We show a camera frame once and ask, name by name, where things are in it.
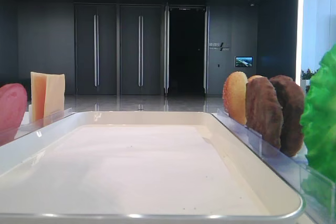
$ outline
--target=cheese slice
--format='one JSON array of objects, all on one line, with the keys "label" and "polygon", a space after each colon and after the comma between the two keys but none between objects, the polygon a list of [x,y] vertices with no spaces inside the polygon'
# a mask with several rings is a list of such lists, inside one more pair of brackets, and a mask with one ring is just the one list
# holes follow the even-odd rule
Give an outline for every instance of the cheese slice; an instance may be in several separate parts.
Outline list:
[{"label": "cheese slice", "polygon": [[47,75],[44,73],[30,73],[31,78],[31,107],[32,121],[35,122],[44,117],[44,103],[46,99]]},{"label": "cheese slice", "polygon": [[32,121],[64,110],[65,75],[31,72]]},{"label": "cheese slice", "polygon": [[64,110],[65,75],[48,74],[44,117]]}]

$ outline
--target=shiny floor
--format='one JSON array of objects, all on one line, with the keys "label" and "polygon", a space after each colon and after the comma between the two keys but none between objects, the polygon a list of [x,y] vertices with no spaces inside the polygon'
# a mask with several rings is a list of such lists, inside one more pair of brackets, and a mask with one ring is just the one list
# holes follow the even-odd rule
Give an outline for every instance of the shiny floor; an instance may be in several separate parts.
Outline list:
[{"label": "shiny floor", "polygon": [[65,109],[81,111],[203,111],[214,113],[223,108],[222,97],[163,97],[163,96],[66,96]]}]

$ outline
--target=open doorway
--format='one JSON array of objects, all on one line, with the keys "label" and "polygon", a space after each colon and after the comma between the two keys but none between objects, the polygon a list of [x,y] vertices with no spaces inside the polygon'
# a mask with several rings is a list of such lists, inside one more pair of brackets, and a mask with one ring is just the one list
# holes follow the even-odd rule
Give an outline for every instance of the open doorway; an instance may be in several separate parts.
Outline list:
[{"label": "open doorway", "polygon": [[205,8],[170,8],[168,95],[204,95]]}]

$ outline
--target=dark gray door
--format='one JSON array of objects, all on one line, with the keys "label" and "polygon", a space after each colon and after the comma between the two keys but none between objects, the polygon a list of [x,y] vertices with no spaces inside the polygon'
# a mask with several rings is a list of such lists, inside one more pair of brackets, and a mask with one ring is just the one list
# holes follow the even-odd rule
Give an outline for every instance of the dark gray door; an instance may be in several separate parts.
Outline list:
[{"label": "dark gray door", "polygon": [[77,42],[77,93],[96,94],[95,86],[95,48],[94,17],[95,6],[78,5],[76,7]]},{"label": "dark gray door", "polygon": [[116,8],[76,6],[77,94],[116,94]]},{"label": "dark gray door", "polygon": [[122,6],[121,94],[160,94],[161,9]]},{"label": "dark gray door", "polygon": [[117,22],[116,7],[97,7],[99,28],[98,94],[117,93]]}]

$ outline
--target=tray surface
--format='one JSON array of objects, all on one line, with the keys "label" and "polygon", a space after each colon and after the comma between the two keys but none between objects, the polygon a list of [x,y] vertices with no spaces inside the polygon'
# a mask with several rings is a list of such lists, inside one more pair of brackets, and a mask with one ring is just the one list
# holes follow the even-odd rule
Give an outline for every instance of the tray surface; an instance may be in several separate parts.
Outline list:
[{"label": "tray surface", "polygon": [[209,135],[201,125],[79,127],[0,179],[0,209],[268,215],[206,141]]}]

